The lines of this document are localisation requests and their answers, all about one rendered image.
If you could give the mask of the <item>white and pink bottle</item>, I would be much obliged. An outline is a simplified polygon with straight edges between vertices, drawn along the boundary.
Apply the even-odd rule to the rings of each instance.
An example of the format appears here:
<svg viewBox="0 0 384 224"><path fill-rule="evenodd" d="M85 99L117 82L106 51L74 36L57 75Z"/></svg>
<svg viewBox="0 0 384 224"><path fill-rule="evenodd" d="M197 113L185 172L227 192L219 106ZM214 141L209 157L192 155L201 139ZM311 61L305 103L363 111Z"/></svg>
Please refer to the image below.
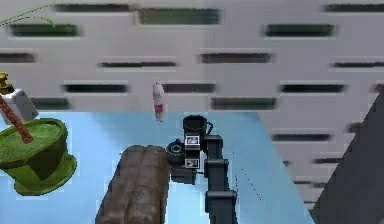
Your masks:
<svg viewBox="0 0 384 224"><path fill-rule="evenodd" d="M165 118L163 94L164 90L161 83L156 81L153 85L153 101L155 118L158 122L163 122Z"/></svg>

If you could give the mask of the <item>green potted house plant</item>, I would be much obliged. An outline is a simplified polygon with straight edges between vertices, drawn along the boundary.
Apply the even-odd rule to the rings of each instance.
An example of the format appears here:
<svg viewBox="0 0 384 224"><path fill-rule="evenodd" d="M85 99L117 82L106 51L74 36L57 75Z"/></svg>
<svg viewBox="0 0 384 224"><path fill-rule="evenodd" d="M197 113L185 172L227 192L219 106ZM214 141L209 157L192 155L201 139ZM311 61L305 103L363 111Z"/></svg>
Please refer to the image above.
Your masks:
<svg viewBox="0 0 384 224"><path fill-rule="evenodd" d="M68 130L60 119L22 122L0 96L0 117L8 127L0 131L0 170L14 180L21 196L41 196L63 186L77 168L68 152Z"/></svg>

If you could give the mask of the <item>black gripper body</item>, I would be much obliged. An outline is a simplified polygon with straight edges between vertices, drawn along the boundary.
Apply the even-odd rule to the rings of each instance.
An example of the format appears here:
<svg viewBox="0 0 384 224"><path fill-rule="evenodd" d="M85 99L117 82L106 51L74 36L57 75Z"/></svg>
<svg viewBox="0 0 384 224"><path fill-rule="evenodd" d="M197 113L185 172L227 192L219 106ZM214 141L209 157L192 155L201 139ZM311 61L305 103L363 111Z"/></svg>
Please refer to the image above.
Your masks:
<svg viewBox="0 0 384 224"><path fill-rule="evenodd" d="M166 148L171 180L177 183L194 185L197 171L185 167L184 144L180 139L171 142Z"/></svg>

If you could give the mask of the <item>white soap dispenser bottle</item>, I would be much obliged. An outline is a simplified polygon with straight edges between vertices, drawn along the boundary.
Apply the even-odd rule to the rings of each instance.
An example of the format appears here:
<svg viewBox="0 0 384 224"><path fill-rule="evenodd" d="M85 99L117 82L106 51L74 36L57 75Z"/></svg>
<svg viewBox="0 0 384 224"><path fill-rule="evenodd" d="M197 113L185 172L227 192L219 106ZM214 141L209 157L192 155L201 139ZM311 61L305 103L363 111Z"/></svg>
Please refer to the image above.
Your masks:
<svg viewBox="0 0 384 224"><path fill-rule="evenodd" d="M35 119L39 112L21 88L14 88L8 82L8 74L0 72L0 96L22 122Z"/></svg>

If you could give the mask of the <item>black mug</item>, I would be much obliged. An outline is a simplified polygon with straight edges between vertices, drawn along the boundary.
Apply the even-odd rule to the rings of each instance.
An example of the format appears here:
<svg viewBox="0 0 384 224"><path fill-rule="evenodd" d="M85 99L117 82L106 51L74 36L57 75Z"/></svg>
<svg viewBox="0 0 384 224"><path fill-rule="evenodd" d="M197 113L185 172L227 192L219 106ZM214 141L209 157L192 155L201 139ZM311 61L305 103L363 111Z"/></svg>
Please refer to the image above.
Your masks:
<svg viewBox="0 0 384 224"><path fill-rule="evenodd" d="M200 137L210 135L213 130L213 124L204 116L189 115L183 118L184 133L198 134Z"/></svg>

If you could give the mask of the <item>brown bread loaf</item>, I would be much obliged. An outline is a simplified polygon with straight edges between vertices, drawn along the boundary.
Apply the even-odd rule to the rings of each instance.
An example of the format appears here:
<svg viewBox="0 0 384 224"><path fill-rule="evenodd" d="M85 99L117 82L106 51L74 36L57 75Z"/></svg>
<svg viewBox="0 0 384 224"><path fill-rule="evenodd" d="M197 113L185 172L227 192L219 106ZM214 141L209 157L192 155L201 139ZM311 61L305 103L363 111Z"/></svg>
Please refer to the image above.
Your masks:
<svg viewBox="0 0 384 224"><path fill-rule="evenodd" d="M169 181L163 147L128 147L121 153L95 224L165 224Z"/></svg>

